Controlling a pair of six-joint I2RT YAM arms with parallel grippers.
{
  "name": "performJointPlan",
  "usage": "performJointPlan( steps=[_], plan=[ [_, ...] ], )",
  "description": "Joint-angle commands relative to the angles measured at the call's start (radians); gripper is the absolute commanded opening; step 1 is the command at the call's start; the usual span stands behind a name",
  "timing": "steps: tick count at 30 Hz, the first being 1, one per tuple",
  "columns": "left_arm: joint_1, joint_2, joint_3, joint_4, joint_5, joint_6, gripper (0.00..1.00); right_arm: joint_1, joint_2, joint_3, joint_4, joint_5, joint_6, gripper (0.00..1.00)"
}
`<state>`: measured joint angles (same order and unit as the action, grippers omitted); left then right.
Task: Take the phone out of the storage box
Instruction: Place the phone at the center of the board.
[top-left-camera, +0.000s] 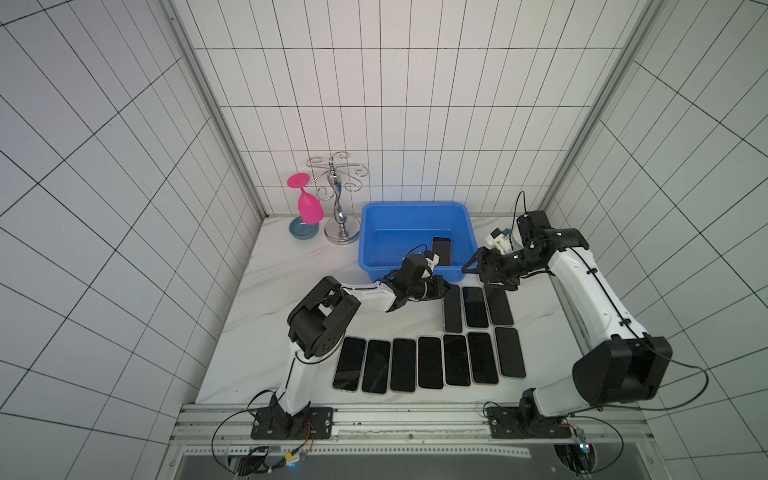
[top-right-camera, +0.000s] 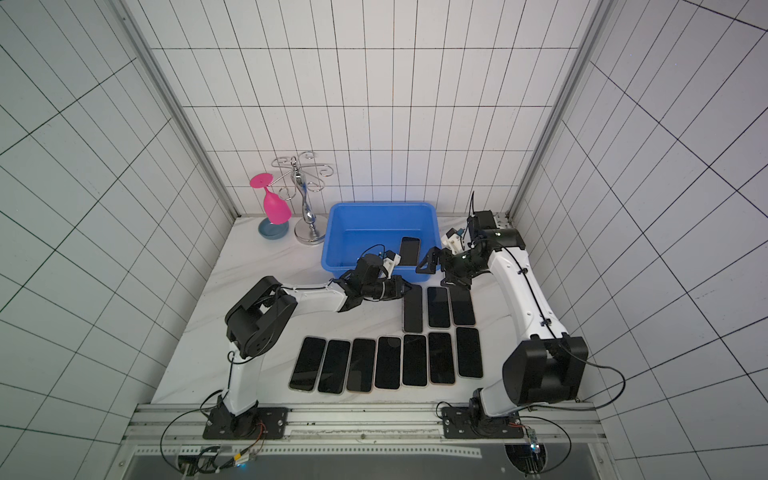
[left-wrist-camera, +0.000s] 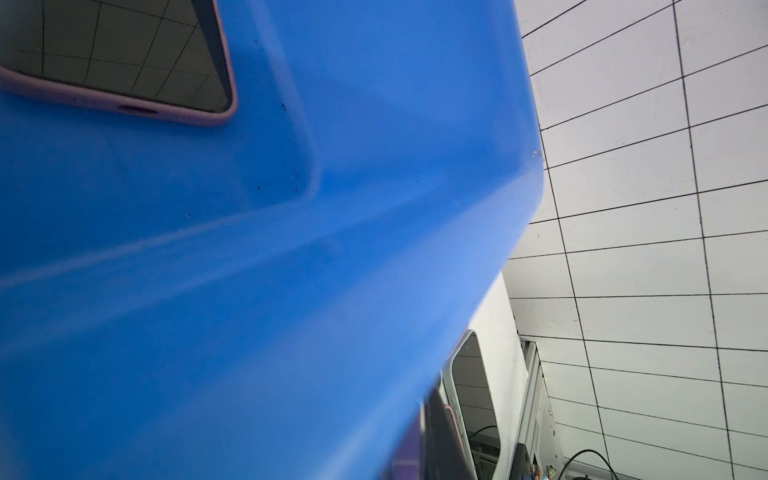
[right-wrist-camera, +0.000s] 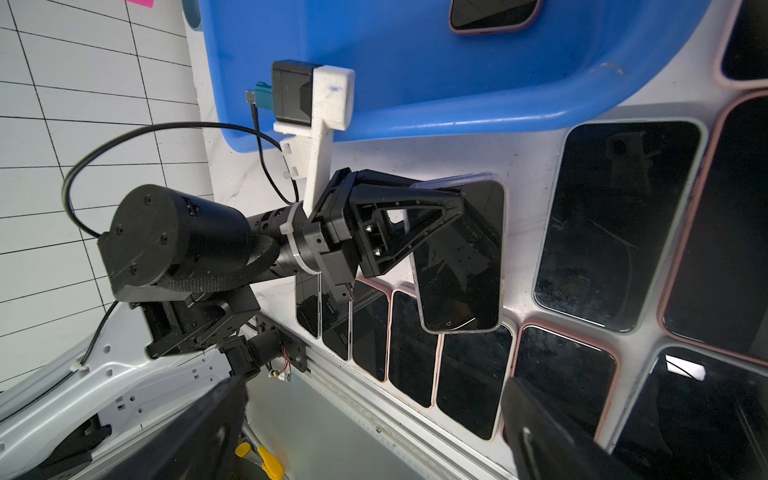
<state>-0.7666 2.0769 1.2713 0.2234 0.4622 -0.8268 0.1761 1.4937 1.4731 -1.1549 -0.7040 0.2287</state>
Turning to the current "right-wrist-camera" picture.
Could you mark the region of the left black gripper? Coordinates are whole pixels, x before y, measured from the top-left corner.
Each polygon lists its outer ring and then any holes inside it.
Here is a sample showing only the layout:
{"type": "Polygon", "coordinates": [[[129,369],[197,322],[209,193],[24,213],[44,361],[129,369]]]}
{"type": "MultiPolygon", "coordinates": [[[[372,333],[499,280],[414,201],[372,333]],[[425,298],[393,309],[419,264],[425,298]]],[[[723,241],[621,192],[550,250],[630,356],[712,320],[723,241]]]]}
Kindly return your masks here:
{"type": "Polygon", "coordinates": [[[457,189],[419,187],[415,180],[373,170],[354,175],[345,167],[333,174],[301,233],[310,266],[332,296],[352,300],[360,258],[365,277],[381,276],[464,210],[457,189]],[[347,206],[353,227],[345,218],[347,206]]]}

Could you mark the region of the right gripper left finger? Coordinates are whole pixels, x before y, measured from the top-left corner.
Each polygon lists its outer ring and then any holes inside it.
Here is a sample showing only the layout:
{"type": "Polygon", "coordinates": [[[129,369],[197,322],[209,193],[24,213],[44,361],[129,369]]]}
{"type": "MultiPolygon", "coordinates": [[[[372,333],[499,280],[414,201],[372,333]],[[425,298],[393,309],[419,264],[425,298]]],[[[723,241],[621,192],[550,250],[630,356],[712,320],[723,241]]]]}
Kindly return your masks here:
{"type": "Polygon", "coordinates": [[[246,382],[219,382],[147,444],[106,472],[106,479],[227,479],[248,401],[246,382]]]}

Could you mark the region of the black phone stack top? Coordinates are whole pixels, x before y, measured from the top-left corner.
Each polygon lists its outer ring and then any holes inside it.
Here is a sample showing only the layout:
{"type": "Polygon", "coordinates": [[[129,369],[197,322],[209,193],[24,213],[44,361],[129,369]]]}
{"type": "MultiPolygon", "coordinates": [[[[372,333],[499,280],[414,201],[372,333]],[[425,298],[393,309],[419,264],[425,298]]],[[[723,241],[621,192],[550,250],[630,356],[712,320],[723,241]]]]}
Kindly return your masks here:
{"type": "Polygon", "coordinates": [[[548,310],[635,328],[707,130],[689,119],[586,123],[565,137],[533,288],[548,310]]]}

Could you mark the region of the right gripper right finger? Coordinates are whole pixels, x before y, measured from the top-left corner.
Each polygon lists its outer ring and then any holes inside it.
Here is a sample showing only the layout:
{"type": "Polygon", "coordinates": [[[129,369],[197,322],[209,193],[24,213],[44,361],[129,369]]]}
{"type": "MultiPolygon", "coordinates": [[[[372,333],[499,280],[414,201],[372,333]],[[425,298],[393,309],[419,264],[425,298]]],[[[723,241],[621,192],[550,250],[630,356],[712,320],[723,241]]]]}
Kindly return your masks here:
{"type": "Polygon", "coordinates": [[[524,379],[509,379],[501,396],[503,433],[520,479],[634,479],[574,421],[524,379]]]}

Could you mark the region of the black phone stack under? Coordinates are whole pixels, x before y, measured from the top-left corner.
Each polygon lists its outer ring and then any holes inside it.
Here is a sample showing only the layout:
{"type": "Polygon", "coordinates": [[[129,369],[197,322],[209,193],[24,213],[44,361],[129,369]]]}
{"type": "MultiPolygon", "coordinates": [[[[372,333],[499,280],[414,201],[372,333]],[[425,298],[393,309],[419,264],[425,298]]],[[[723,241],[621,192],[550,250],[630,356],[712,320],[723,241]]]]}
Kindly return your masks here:
{"type": "Polygon", "coordinates": [[[669,336],[767,362],[767,93],[725,107],[685,210],[658,309],[669,336]]]}

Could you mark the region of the black phone removed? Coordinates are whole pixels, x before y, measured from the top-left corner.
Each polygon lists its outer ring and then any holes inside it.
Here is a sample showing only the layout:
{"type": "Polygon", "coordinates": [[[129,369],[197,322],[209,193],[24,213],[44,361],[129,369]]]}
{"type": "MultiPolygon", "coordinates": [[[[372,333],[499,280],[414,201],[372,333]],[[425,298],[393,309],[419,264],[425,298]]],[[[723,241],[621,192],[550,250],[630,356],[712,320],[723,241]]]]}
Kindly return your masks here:
{"type": "Polygon", "coordinates": [[[353,360],[374,379],[384,382],[389,339],[389,291],[357,280],[353,292],[353,360]]]}
{"type": "Polygon", "coordinates": [[[713,66],[715,80],[737,90],[767,88],[767,2],[735,1],[713,66]]]}
{"type": "Polygon", "coordinates": [[[436,405],[482,440],[494,434],[512,343],[504,326],[444,337],[436,405]]]}
{"type": "Polygon", "coordinates": [[[439,336],[422,328],[415,291],[399,287],[391,298],[388,380],[423,408],[433,404],[439,336]]]}
{"type": "Polygon", "coordinates": [[[611,347],[542,320],[531,320],[519,331],[512,376],[528,382],[596,438],[620,368],[620,358],[611,347]]]}

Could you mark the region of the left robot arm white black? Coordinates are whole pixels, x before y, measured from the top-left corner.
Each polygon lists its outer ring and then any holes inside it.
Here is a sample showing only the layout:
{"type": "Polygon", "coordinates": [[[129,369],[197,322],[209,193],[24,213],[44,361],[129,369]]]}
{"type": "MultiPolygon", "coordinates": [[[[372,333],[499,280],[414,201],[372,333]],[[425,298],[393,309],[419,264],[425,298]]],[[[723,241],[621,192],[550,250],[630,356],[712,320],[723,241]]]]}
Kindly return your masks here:
{"type": "Polygon", "coordinates": [[[303,344],[260,318],[258,282],[322,276],[340,302],[458,220],[457,187],[337,171],[317,205],[245,216],[159,185],[132,190],[97,240],[114,302],[94,334],[1,395],[5,479],[226,479],[246,383],[303,344]]]}

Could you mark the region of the black phone row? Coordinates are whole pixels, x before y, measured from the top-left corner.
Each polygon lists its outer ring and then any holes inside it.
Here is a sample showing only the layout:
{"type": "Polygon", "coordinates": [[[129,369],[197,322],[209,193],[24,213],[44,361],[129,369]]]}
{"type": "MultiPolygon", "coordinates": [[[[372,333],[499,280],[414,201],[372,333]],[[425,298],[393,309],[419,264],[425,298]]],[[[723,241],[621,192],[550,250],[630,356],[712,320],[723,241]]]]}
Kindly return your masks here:
{"type": "Polygon", "coordinates": [[[302,273],[295,277],[296,320],[312,337],[319,337],[320,282],[316,275],[302,273]]]}

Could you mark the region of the blue plastic storage box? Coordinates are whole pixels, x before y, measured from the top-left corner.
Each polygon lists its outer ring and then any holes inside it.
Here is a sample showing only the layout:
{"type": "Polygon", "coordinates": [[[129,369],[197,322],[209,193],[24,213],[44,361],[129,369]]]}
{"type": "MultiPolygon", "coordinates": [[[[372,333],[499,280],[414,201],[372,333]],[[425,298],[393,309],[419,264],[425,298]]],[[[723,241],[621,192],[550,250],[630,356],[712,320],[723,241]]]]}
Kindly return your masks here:
{"type": "Polygon", "coordinates": [[[508,33],[450,30],[446,1],[204,1],[218,118],[249,125],[245,93],[278,60],[351,69],[339,142],[556,130],[617,106],[691,37],[705,1],[546,1],[508,33]]]}

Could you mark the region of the black phone stack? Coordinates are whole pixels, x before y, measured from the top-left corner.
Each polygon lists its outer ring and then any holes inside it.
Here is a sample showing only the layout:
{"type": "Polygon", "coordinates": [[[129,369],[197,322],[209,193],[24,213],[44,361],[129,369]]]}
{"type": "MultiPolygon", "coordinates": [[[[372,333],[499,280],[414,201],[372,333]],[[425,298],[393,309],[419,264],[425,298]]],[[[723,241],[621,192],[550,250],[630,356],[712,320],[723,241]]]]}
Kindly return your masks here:
{"type": "Polygon", "coordinates": [[[586,123],[565,137],[533,288],[548,310],[635,328],[707,130],[689,119],[586,123]]]}
{"type": "Polygon", "coordinates": [[[491,173],[422,181],[419,189],[448,190],[464,213],[412,254],[421,322],[430,333],[489,332],[501,323],[507,192],[491,173]]]}

